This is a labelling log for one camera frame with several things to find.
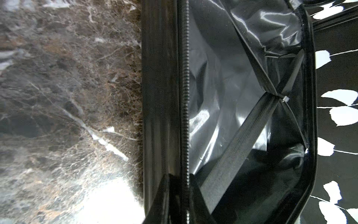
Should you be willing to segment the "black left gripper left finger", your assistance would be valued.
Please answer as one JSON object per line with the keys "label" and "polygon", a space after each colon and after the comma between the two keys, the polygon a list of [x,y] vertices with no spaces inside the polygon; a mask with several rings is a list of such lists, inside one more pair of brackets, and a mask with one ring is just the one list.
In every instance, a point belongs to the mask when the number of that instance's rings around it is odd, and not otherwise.
{"label": "black left gripper left finger", "polygon": [[163,175],[154,202],[142,224],[168,224],[170,207],[170,175]]}

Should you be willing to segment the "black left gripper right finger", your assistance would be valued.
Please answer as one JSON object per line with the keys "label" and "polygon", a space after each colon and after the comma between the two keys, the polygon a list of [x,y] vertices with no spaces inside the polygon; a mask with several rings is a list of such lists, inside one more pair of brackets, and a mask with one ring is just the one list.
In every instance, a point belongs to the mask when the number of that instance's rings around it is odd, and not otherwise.
{"label": "black left gripper right finger", "polygon": [[208,211],[205,200],[202,196],[200,188],[196,182],[195,176],[189,176],[190,187],[190,205],[189,205],[189,221],[190,224],[216,224],[214,218]]}

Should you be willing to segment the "black hard-shell suitcase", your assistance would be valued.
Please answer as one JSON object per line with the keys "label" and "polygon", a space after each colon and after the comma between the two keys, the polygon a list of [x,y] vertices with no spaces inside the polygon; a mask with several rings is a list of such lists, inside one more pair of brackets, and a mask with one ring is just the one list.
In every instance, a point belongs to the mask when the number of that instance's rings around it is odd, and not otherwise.
{"label": "black hard-shell suitcase", "polygon": [[190,224],[193,174],[217,224],[297,224],[317,167],[306,1],[142,1],[145,216],[170,175]]}

